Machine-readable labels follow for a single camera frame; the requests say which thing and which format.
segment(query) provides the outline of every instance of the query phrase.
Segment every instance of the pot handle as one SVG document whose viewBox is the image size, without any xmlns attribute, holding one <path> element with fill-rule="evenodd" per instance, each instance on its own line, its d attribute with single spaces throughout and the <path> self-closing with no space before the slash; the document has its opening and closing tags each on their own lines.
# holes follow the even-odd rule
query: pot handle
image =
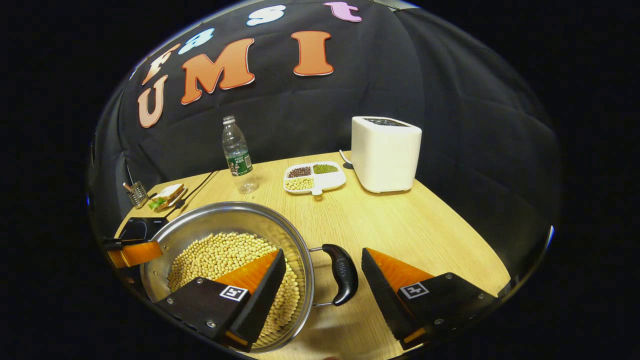
<svg viewBox="0 0 640 360">
<path fill-rule="evenodd" d="M 313 306 L 340 306 L 349 301 L 358 290 L 358 272 L 351 256 L 340 246 L 323 244 L 321 247 L 309 249 L 309 252 L 322 250 L 331 257 L 333 278 L 338 283 L 338 294 L 331 302 L 313 304 Z"/>
</svg>

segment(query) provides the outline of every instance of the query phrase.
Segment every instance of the green label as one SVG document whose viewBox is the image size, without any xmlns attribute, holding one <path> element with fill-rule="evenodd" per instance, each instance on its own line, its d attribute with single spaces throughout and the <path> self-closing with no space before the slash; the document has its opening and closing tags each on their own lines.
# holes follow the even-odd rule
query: green label
<svg viewBox="0 0 640 360">
<path fill-rule="evenodd" d="M 231 174 L 233 176 L 245 175 L 246 173 L 253 170 L 253 166 L 251 165 L 251 158 L 249 158 L 248 152 L 235 158 L 227 158 L 227 163 L 229 164 L 229 169 L 231 170 Z"/>
</svg>

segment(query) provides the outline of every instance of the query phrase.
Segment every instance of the metal pot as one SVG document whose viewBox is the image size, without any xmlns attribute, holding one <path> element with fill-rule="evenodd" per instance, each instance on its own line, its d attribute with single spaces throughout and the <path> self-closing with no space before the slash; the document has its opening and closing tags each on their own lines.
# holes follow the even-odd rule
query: metal pot
<svg viewBox="0 0 640 360">
<path fill-rule="evenodd" d="M 156 303 L 171 294 L 167 277 L 175 258 L 194 241 L 211 233 L 257 234 L 282 249 L 288 264 L 297 276 L 300 288 L 298 307 L 292 320 L 277 333 L 260 337 L 250 353 L 263 353 L 283 347 L 302 330 L 312 306 L 346 303 L 358 289 L 358 274 L 347 252 L 332 244 L 308 249 L 296 228 L 282 215 L 252 202 L 218 202 L 202 206 L 180 215 L 166 224 L 154 237 L 163 256 L 140 266 L 140 275 L 149 299 Z M 314 269 L 310 251 L 323 250 L 332 258 L 333 277 L 338 294 L 333 301 L 312 304 L 314 298 Z"/>
</svg>

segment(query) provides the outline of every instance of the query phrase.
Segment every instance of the bottle cap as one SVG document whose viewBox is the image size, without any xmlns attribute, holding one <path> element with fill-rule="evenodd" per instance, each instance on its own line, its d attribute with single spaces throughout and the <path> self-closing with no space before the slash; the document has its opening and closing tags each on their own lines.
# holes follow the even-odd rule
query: bottle cap
<svg viewBox="0 0 640 360">
<path fill-rule="evenodd" d="M 226 116 L 222 118 L 223 125 L 233 124 L 234 122 L 236 122 L 236 118 L 233 116 Z"/>
</svg>

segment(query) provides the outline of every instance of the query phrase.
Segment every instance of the wooden table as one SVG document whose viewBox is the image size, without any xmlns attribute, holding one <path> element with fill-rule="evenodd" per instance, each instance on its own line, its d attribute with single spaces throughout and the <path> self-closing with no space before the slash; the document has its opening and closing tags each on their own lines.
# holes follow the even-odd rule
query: wooden table
<svg viewBox="0 0 640 360">
<path fill-rule="evenodd" d="M 340 307 L 312 308 L 304 328 L 292 342 L 280 350 L 253 357 L 320 360 L 337 356 L 375 360 L 402 354 L 360 269 L 363 247 L 384 252 L 433 275 L 454 272 L 494 296 L 509 281 L 507 270 L 493 249 L 417 180 L 407 192 L 375 194 L 360 185 L 353 170 L 343 169 L 346 184 L 322 196 L 295 195 L 283 190 L 282 179 L 288 167 L 315 161 L 344 162 L 338 152 L 333 152 L 254 164 L 259 187 L 246 195 L 237 192 L 227 169 L 216 171 L 181 209 L 168 217 L 171 221 L 212 202 L 256 202 L 291 221 L 308 248 L 334 243 L 351 254 L 360 280 L 356 295 Z M 191 192 L 207 175 L 159 184 L 149 192 L 159 192 L 173 183 L 184 183 Z M 158 217 L 169 211 L 153 211 L 146 205 L 132 209 L 117 233 L 129 217 Z M 337 292 L 330 258 L 323 252 L 313 252 L 311 258 L 316 281 L 314 302 L 330 301 Z"/>
</svg>

